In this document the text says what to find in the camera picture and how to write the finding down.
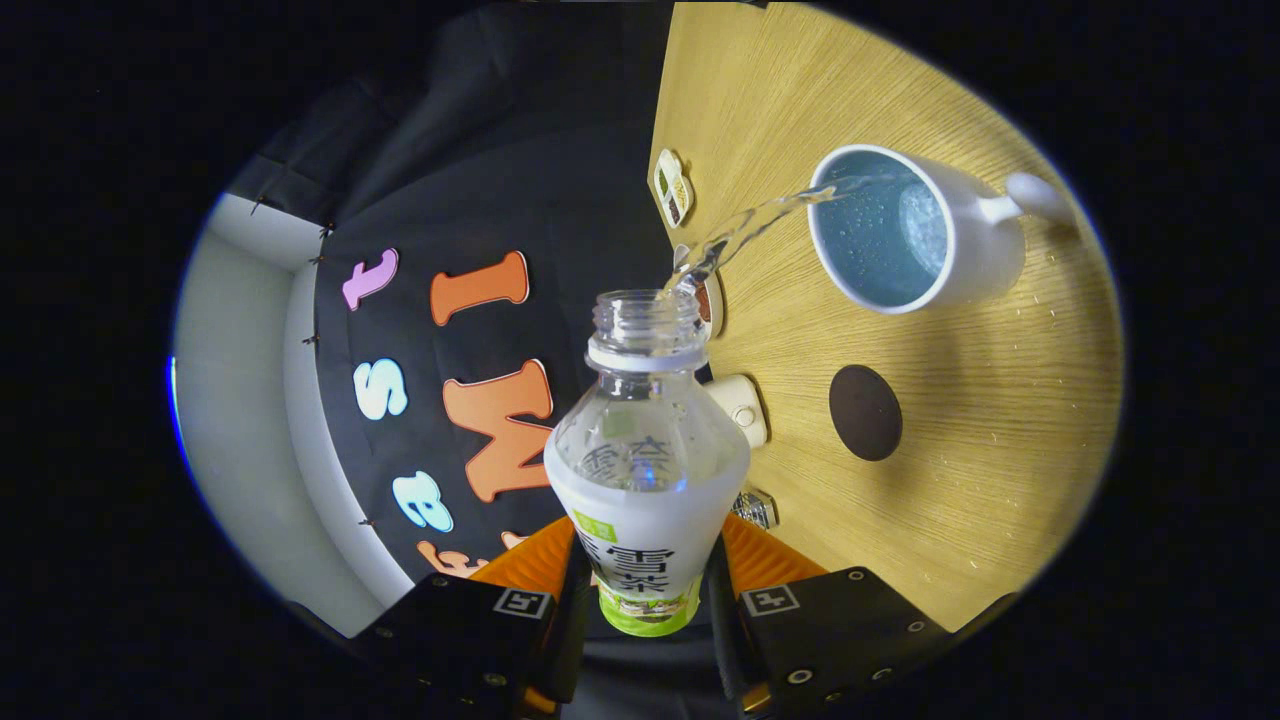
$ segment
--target water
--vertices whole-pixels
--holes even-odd
[[[902,238],[911,249],[915,261],[937,277],[942,272],[942,261],[947,259],[947,223],[928,186],[913,184],[902,191],[897,201],[897,218]]]
[[[732,260],[749,242],[764,234],[773,223],[787,217],[800,208],[831,202],[851,196],[858,190],[876,183],[892,183],[906,178],[914,178],[914,173],[891,172],[882,174],[854,174],[842,178],[833,178],[829,182],[810,187],[795,195],[769,200],[762,205],[744,210],[721,223],[701,242],[694,243],[689,254],[676,266],[671,279],[663,287],[664,292],[680,288],[682,292],[694,292],[712,273],[723,268]],[[931,241],[922,240],[922,245]],[[942,252],[946,254],[946,234],[943,229]]]

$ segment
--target green label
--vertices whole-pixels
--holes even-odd
[[[637,638],[660,638],[680,630],[694,619],[698,612],[698,588],[701,585],[701,577],[694,582],[690,591],[676,600],[655,600],[637,603],[618,597],[603,582],[599,583],[600,614],[611,625],[628,635]],[[654,612],[641,611],[636,615],[635,606],[646,605]],[[671,607],[672,612],[664,609]]]
[[[588,518],[577,510],[573,511],[573,516],[577,518],[577,524],[589,534],[593,534],[607,542],[618,542],[618,534],[613,532],[613,525],[608,523],[602,523],[595,518]]]

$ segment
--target wooden table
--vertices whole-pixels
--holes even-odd
[[[671,147],[695,205],[672,243],[808,186],[852,142],[969,172],[1065,187],[1016,128],[891,42],[812,6],[680,4],[650,167]],[[879,315],[849,301],[813,250],[804,213],[723,269],[717,375],[760,389],[769,442],[749,483],[780,505],[777,537],[828,570],[865,565],[947,629],[1021,589],[1080,521],[1117,429],[1124,338],[1098,240],[1023,218],[1027,268],[1004,297]],[[878,462],[841,443],[828,388],[845,365],[893,388],[902,439]]]

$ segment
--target white button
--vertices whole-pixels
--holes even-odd
[[[755,421],[755,410],[750,407],[739,407],[733,411],[733,421],[737,423],[740,428],[745,428]]]

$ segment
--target bottle label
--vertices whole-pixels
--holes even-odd
[[[634,482],[637,465],[648,478],[680,471],[664,441],[649,437],[625,441],[618,452],[623,473]],[[596,446],[614,447],[614,443]],[[716,538],[746,474],[741,462],[696,484],[672,482],[664,491],[609,488],[604,475],[612,455],[598,454],[570,469],[548,443],[543,454],[547,477],[573,521],[599,580],[600,611],[611,625],[639,637],[668,635],[684,628],[698,611],[698,592]]]
[[[600,612],[611,625],[641,638],[669,635],[684,628],[698,612],[698,591],[703,577],[673,598],[631,600],[600,582]]]

